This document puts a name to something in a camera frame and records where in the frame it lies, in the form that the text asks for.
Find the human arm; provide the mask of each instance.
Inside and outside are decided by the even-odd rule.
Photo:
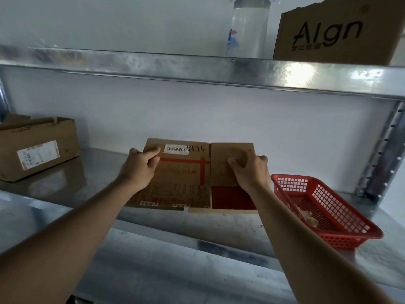
[[[105,189],[1,254],[2,302],[65,303],[121,208],[149,184],[159,150],[131,149],[119,176]]]
[[[362,271],[302,223],[270,189],[266,156],[248,153],[242,168],[229,164],[253,200],[263,227],[299,303],[386,304],[393,301]]]

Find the basket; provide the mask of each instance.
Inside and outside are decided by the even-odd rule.
[[[322,181],[308,176],[272,174],[274,193],[310,229],[334,248],[354,249],[383,232]],[[299,211],[318,220],[313,227]]]

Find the label on container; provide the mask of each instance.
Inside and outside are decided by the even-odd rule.
[[[165,150],[163,153],[171,153],[171,154],[176,154],[176,155],[188,155],[188,152],[190,151],[190,148],[186,145],[171,145],[171,144],[166,144]]]
[[[60,157],[56,141],[18,150],[17,155],[25,171]]]

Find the red stripe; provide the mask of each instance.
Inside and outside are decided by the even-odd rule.
[[[204,157],[200,160],[190,160],[190,159],[175,159],[175,158],[160,158],[162,162],[177,162],[177,163],[196,163],[200,164],[200,185],[205,185],[205,164],[210,164],[211,161],[206,161]]]

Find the transparent cylindrical jar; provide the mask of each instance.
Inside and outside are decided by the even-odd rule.
[[[227,57],[263,57],[270,4],[269,0],[235,1],[226,47]]]

